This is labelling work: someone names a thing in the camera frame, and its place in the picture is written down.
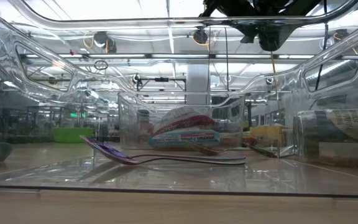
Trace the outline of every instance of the table surface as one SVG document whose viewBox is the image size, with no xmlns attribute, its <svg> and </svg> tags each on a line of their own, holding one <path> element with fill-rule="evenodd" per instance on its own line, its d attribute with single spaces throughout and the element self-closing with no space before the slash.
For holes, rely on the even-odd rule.
<svg viewBox="0 0 358 224">
<path fill-rule="evenodd" d="M 38 144 L 4 171 L 92 155 L 86 146 Z M 352 172 L 338 169 L 341 172 Z M 352 223 L 358 198 L 175 195 L 0 189 L 0 223 Z"/>
</svg>

